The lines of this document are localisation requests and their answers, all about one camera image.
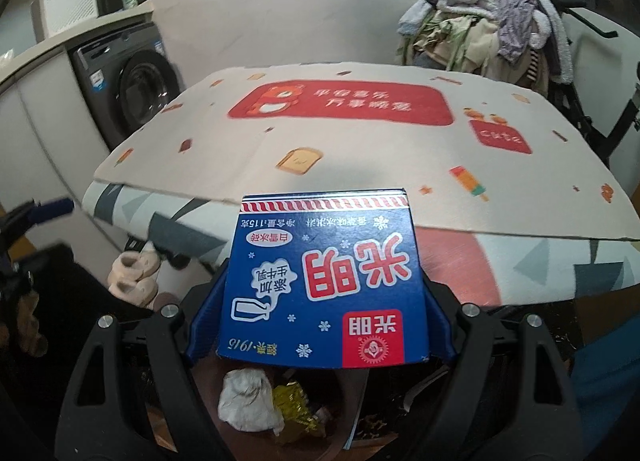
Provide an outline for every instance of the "cartoon bear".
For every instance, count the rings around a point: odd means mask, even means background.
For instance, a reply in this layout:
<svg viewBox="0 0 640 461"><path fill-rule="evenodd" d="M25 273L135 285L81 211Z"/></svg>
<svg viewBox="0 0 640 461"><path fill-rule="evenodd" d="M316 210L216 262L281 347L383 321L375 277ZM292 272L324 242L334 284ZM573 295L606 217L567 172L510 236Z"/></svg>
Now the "cartoon bear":
<svg viewBox="0 0 640 461"><path fill-rule="evenodd" d="M303 85L273 86L264 92L257 102L247 111L248 115L268 115L281 113L293 104L305 88Z"/></svg>

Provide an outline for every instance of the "crumpled tissue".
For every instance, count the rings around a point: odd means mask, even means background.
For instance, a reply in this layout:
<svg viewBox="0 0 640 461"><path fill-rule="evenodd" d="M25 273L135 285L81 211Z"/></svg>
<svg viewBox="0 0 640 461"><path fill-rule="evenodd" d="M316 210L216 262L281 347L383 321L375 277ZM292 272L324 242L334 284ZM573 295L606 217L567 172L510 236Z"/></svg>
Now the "crumpled tissue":
<svg viewBox="0 0 640 461"><path fill-rule="evenodd" d="M282 413L273 406L269 378L261 369L235 369L225 375L218 416L236 430L260 432L284 429Z"/></svg>

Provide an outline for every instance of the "blue box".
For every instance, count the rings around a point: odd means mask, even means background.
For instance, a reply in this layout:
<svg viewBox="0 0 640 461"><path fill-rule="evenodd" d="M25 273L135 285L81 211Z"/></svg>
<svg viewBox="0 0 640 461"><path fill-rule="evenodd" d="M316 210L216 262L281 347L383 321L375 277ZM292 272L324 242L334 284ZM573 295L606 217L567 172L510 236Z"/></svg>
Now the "blue box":
<svg viewBox="0 0 640 461"><path fill-rule="evenodd" d="M332 369L426 360L424 286L404 190L244 197L218 354Z"/></svg>

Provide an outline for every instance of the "washing machine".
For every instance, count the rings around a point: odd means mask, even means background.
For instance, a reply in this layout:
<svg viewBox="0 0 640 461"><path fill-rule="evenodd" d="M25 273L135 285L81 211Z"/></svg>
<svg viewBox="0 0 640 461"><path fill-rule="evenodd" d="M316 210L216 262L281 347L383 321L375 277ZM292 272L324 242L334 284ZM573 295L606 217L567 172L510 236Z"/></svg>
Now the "washing machine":
<svg viewBox="0 0 640 461"><path fill-rule="evenodd" d="M110 151L180 94L152 22L128 26L69 51L89 111Z"/></svg>

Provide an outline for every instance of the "metal screw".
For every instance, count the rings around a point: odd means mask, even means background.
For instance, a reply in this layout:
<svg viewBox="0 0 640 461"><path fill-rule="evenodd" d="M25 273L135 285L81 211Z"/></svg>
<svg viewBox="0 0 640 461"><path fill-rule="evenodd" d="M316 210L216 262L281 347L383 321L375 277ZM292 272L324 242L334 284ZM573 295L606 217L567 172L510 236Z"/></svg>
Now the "metal screw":
<svg viewBox="0 0 640 461"><path fill-rule="evenodd" d="M478 316L480 314L480 308L475 304L464 304L462 306L462 313L470 317Z"/></svg>
<svg viewBox="0 0 640 461"><path fill-rule="evenodd" d="M542 319L538 315L531 313L527 315L527 324L531 327L540 327L542 326Z"/></svg>
<svg viewBox="0 0 640 461"><path fill-rule="evenodd" d="M111 324L113 324L113 317L111 315L102 315L98 319L98 326L102 329L108 328Z"/></svg>
<svg viewBox="0 0 640 461"><path fill-rule="evenodd" d="M178 307L175 304L167 304L162 307L160 314L164 317L171 318L178 314Z"/></svg>

